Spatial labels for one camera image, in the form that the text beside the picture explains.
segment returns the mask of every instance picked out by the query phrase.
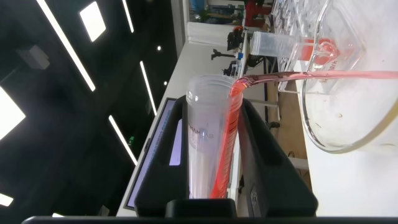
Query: ceiling light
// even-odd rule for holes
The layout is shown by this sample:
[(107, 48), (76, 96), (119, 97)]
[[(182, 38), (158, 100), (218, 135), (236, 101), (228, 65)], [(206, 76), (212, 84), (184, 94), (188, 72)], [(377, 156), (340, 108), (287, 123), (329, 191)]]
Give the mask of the ceiling light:
[(97, 2), (94, 1), (80, 11), (80, 17), (83, 20), (91, 41), (94, 42), (106, 29)]
[(154, 102), (154, 99), (152, 97), (152, 93), (151, 93), (150, 88), (149, 88), (149, 82), (148, 82), (148, 78), (147, 78), (147, 73), (145, 72), (144, 63), (142, 61), (140, 61), (139, 64), (141, 65), (141, 70), (142, 70), (142, 74), (144, 76), (145, 85), (147, 85), (150, 103), (152, 104), (152, 109), (154, 110), (154, 114), (156, 116), (157, 113), (156, 113), (156, 108), (155, 108), (155, 102)]
[(131, 30), (131, 32), (133, 33), (133, 32), (134, 32), (134, 28), (132, 27), (132, 22), (131, 22), (131, 18), (130, 18), (130, 13), (129, 13), (129, 9), (127, 8), (126, 0), (122, 0), (122, 2), (123, 2), (124, 10), (125, 10), (125, 12), (126, 12), (127, 21), (129, 22), (130, 30)]
[(124, 139), (124, 137), (123, 137), (123, 135), (122, 135), (122, 132), (120, 132), (120, 129), (119, 129), (119, 127), (117, 126), (116, 122), (114, 121), (112, 115), (109, 116), (109, 121), (111, 122), (113, 129), (116, 131), (116, 134), (119, 136), (119, 139), (120, 139), (120, 141), (122, 142), (122, 144), (123, 144), (124, 148), (126, 149), (127, 153), (128, 153), (129, 156), (131, 157), (132, 162), (134, 163), (134, 165), (137, 165), (137, 160), (136, 160), (136, 158), (134, 157), (134, 155), (132, 154), (132, 152), (131, 152), (131, 150), (130, 150), (130, 147), (127, 145), (127, 142), (126, 142), (126, 140)]
[(8, 197), (7, 195), (0, 194), (0, 205), (9, 206), (14, 199), (12, 197)]
[(11, 97), (0, 87), (0, 140), (13, 130), (25, 115)]
[(94, 91), (95, 90), (94, 83), (91, 81), (90, 76), (87, 74), (84, 66), (81, 64), (79, 58), (77, 57), (77, 54), (75, 53), (74, 49), (70, 45), (67, 37), (63, 33), (60, 25), (58, 24), (57, 20), (55, 19), (54, 15), (52, 14), (49, 6), (47, 5), (47, 3), (45, 3), (44, 0), (36, 0), (36, 1), (39, 4), (39, 6), (42, 8), (42, 10), (43, 10), (45, 16), (47, 17), (47, 19), (50, 21), (51, 26), (53, 27), (53, 29), (57, 33), (57, 35), (58, 35), (59, 39), (61, 40), (63, 46), (65, 46), (65, 48), (67, 49), (67, 52), (69, 53), (70, 57), (72, 58), (73, 62), (75, 63), (77, 69), (79, 69), (79, 71), (80, 71), (81, 75), (83, 76), (83, 78), (85, 79), (88, 87), (92, 91)]
[(60, 215), (60, 214), (57, 214), (57, 213), (52, 214), (52, 216), (53, 216), (54, 218), (64, 217), (63, 215)]

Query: red liquid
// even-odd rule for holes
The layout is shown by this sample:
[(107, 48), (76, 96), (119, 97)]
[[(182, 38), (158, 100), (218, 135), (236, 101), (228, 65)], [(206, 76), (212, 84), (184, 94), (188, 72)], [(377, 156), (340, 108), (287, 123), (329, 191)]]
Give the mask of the red liquid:
[(336, 78), (373, 78), (373, 79), (398, 79), (398, 72), (373, 71), (318, 71), (318, 72), (278, 72), (267, 75), (248, 75), (236, 80), (229, 93), (230, 106), (228, 119), (223, 133), (221, 145), (221, 157), (218, 165), (215, 185), (211, 191), (210, 198), (225, 198), (229, 183), (229, 172), (231, 170), (231, 161), (233, 148), (238, 130), (239, 108), (242, 99), (237, 100), (244, 89), (258, 83), (269, 81), (281, 82), (289, 80), (303, 80), (308, 78), (318, 79), (336, 79)]
[(234, 83), (229, 93), (229, 107), (231, 110), (229, 110), (228, 118), (226, 120), (227, 125), (223, 133), (220, 163), (218, 164), (216, 182), (211, 191), (210, 198), (226, 197), (226, 189), (228, 188), (229, 183), (229, 171), (231, 170), (232, 155), (238, 130), (239, 109), (242, 103), (242, 99), (234, 99), (236, 99), (236, 96), (240, 95), (246, 87), (245, 80), (238, 80)]
[[(305, 45), (303, 47), (299, 60), (309, 61), (311, 59), (313, 50), (313, 40), (306, 39), (304, 42), (311, 45)], [(335, 47), (336, 44), (333, 40), (321, 38), (318, 43), (319, 45), (317, 51), (323, 52), (323, 54), (315, 56), (314, 62), (317, 65), (324, 65), (340, 55), (340, 51)]]

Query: black ceiling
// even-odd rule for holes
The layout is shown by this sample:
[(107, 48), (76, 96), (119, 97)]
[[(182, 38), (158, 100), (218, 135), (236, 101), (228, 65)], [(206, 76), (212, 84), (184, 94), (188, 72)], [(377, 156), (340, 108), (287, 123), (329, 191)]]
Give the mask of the black ceiling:
[[(127, 0), (131, 33), (122, 0), (96, 0), (106, 30), (91, 42), (79, 12), (92, 2), (46, 0), (94, 92), (36, 1), (0, 1), (0, 86), (26, 115), (0, 140), (0, 194), (14, 199), (0, 205), (1, 219), (96, 215), (102, 205), (117, 212), (134, 164), (108, 117), (135, 137), (138, 158), (154, 119), (139, 62), (158, 107), (177, 63), (174, 28), (170, 1)], [(48, 55), (45, 70), (16, 53), (31, 45)]]

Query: red object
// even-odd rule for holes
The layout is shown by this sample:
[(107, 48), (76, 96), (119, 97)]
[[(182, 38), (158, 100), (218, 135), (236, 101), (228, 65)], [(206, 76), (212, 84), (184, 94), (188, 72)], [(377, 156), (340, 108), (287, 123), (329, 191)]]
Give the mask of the red object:
[[(309, 61), (311, 59), (312, 50), (313, 50), (313, 40), (306, 39), (306, 40), (304, 40), (304, 42), (311, 43), (312, 45), (305, 45), (303, 47), (303, 50), (301, 52), (301, 56), (300, 56), (299, 60)], [(340, 51), (336, 48), (336, 43), (334, 40), (321, 38), (318, 43), (319, 43), (318, 51), (324, 52), (325, 54), (315, 56), (314, 62), (317, 65), (324, 65), (324, 64), (328, 63), (329, 61), (333, 60), (334, 58), (337, 58), (340, 55)]]
[(255, 0), (248, 0), (246, 3), (246, 20), (244, 25), (248, 27), (263, 27), (264, 19), (253, 19), (255, 15), (269, 15), (272, 7), (257, 6)]

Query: pink liquid stream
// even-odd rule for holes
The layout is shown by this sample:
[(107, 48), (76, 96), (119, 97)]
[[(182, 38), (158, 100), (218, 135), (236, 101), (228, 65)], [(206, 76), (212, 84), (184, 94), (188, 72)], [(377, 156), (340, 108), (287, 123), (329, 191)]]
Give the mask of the pink liquid stream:
[[(397, 79), (398, 72), (357, 72), (357, 71), (319, 71), (319, 72), (278, 72), (267, 75), (248, 75), (242, 77), (233, 84), (230, 91), (230, 98), (237, 96), (244, 89), (258, 83), (283, 82), (290, 80), (303, 79), (336, 79), (336, 78), (372, 78), (372, 79)], [(230, 110), (227, 116), (226, 129), (223, 134), (223, 143), (221, 145), (221, 157), (216, 175), (215, 184), (211, 193), (211, 198), (226, 197), (226, 189), (229, 183), (229, 171), (231, 170), (231, 161), (233, 155), (234, 142), (238, 129), (239, 110)]]

